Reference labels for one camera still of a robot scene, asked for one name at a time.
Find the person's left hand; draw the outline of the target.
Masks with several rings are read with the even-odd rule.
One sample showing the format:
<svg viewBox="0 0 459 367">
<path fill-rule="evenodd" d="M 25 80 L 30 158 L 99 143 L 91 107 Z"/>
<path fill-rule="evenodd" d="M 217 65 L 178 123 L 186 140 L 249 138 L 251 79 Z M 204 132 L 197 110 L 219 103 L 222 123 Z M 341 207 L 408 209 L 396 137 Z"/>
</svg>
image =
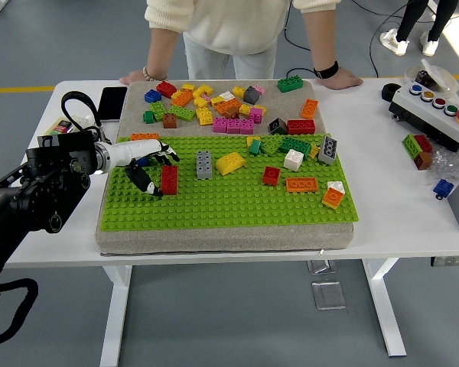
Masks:
<svg viewBox="0 0 459 367">
<path fill-rule="evenodd" d="M 326 79 L 316 79 L 320 85 L 332 89 L 332 90 L 343 90 L 363 84 L 363 80 L 350 70 L 340 68 L 335 75 Z"/>
</svg>

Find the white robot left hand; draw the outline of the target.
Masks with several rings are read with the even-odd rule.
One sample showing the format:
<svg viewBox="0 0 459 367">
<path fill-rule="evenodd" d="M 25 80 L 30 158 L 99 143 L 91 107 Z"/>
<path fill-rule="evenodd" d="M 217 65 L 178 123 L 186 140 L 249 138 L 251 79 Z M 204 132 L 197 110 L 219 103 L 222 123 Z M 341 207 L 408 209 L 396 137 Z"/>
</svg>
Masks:
<svg viewBox="0 0 459 367">
<path fill-rule="evenodd" d="M 157 140 L 145 139 L 127 141 L 114 145 L 105 145 L 104 173 L 109 173 L 114 167 L 124 167 L 130 181 L 143 193 L 163 197 L 162 191 L 156 187 L 150 176 L 137 164 L 145 157 L 156 157 L 158 161 L 171 165 L 168 157 L 179 162 L 180 158 L 170 145 Z"/>
</svg>

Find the person's right hand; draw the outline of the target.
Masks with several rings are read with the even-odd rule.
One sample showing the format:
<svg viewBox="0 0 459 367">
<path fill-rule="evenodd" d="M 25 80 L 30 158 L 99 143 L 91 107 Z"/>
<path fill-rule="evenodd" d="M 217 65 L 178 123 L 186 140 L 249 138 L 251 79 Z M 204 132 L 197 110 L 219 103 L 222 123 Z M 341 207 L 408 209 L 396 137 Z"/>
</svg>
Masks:
<svg viewBox="0 0 459 367">
<path fill-rule="evenodd" d="M 146 82 L 150 80 L 150 76 L 146 77 L 142 70 L 132 71 L 128 76 L 121 77 L 119 82 L 124 85 L 130 85 L 134 82 Z"/>
</svg>

